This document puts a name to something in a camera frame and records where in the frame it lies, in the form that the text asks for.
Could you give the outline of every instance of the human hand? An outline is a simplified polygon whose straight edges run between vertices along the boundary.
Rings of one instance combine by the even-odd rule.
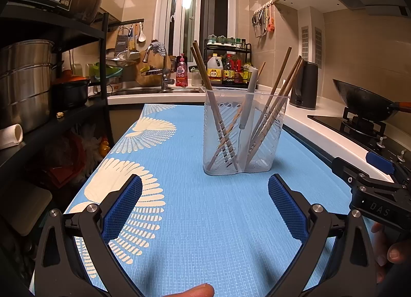
[[[377,262],[377,283],[381,283],[386,276],[384,266],[387,261],[400,264],[411,256],[411,239],[389,245],[383,227],[380,223],[374,223],[371,228],[371,232],[375,234],[373,250]]]
[[[165,297],[213,297],[214,288],[210,284],[201,284],[179,294],[169,294]]]

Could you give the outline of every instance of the blue tablecloth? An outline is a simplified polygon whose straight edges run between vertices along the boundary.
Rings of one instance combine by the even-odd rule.
[[[265,296],[284,273],[294,240],[268,195],[279,173],[310,203],[346,214],[349,187],[285,131],[269,172],[212,177],[202,167],[203,107],[146,105],[75,197],[67,211],[122,186],[131,173],[143,195],[110,247],[147,297],[212,284],[216,296]],[[80,238],[93,284],[103,287]],[[328,240],[308,286],[316,284],[332,248]]]

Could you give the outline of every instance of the faucet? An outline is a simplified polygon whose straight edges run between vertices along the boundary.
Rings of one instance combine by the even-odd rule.
[[[153,48],[153,43],[150,43],[150,45],[147,48],[147,51],[145,52],[144,58],[143,58],[143,63],[148,63],[148,56],[150,55],[151,49]],[[174,79],[167,79],[167,51],[166,55],[163,57],[163,70],[162,70],[162,75],[163,78],[161,80],[161,92],[165,93],[168,90],[168,85],[174,84]],[[158,71],[153,70],[152,73],[151,71],[147,71],[145,75],[158,75]]]

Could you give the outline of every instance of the pink bottle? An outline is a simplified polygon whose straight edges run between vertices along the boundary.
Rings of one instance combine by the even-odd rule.
[[[177,64],[177,71],[175,74],[175,85],[180,87],[188,86],[188,70],[187,64],[184,61],[184,54],[181,54],[180,61]]]

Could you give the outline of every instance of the wok handle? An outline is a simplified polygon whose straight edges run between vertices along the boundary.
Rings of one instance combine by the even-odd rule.
[[[411,113],[411,102],[395,102],[391,105],[392,109],[404,113]]]

